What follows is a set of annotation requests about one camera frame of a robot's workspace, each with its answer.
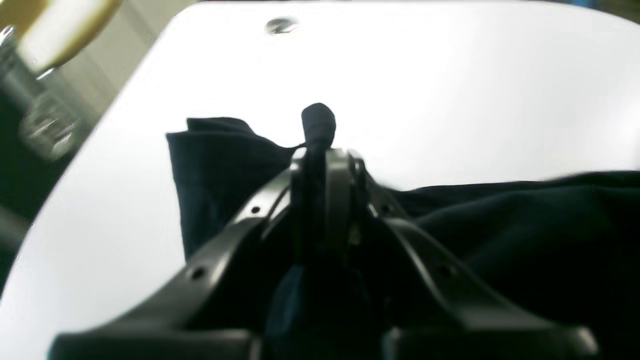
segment screw hole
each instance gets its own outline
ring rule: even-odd
[[[456,269],[449,264],[438,266],[438,272],[444,277],[454,277],[454,275],[456,275]]]
[[[190,278],[191,278],[191,280],[198,280],[199,278],[203,277],[206,272],[207,271],[205,270],[205,268],[202,268],[202,267],[195,268],[191,272]]]

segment dark navy cloth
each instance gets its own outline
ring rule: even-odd
[[[188,131],[167,138],[186,258],[287,168],[296,149],[229,118],[188,119]],[[509,299],[549,319],[590,326],[607,359],[640,357],[640,172],[390,191],[419,227]],[[366,329],[357,274],[334,275],[341,282],[332,286],[353,300],[356,321],[344,332]],[[313,291],[305,283],[315,276],[294,267],[276,292],[268,330],[280,336],[275,346],[283,358],[296,358],[295,336],[314,334],[310,323],[335,321],[305,300]]]

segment blurry object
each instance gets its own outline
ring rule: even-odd
[[[18,52],[36,73],[60,66],[96,37],[121,3],[122,0],[51,0],[21,37]],[[22,11],[31,9],[25,6]]]
[[[11,25],[20,39],[49,3],[49,0],[0,0],[0,29]]]
[[[0,33],[0,91],[26,114],[20,136],[45,159],[56,160],[79,147],[90,131],[31,73],[16,52],[15,31],[10,26]]]
[[[640,24],[640,1],[595,0],[595,8]]]
[[[26,219],[0,206],[0,252],[18,252],[29,225]]]

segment black fabric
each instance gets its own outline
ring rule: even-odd
[[[237,119],[189,119],[188,127],[168,135],[187,258],[295,150]],[[511,300],[590,326],[607,359],[640,356],[640,172],[391,192],[417,225]],[[288,298],[280,289],[274,311],[296,311],[302,278],[299,269],[287,274]],[[287,326],[271,324],[280,332]]]

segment white table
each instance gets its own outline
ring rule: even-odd
[[[300,27],[263,30],[283,15]],[[165,133],[231,116],[297,145],[317,101],[336,114],[334,144],[403,189],[638,168],[640,26],[530,2],[187,9],[33,224],[0,306],[0,359],[43,359],[57,332],[112,319],[183,265]]]

